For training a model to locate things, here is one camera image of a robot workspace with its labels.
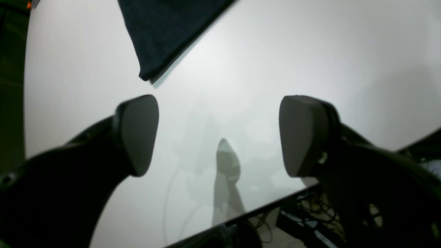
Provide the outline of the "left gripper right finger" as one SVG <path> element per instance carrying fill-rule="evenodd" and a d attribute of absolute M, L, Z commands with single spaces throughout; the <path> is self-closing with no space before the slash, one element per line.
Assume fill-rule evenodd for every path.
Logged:
<path fill-rule="evenodd" d="M 279 129 L 288 176 L 318 180 L 349 247 L 440 247 L 439 177 L 374 146 L 313 97 L 283 97 Z"/>

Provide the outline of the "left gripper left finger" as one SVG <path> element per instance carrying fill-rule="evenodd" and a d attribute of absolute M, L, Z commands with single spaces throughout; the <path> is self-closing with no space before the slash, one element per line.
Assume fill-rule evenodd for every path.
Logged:
<path fill-rule="evenodd" d="M 136 97 L 68 143 L 2 174 L 1 246 L 88 248 L 116 187 L 147 172 L 158 122 L 156 98 Z"/>

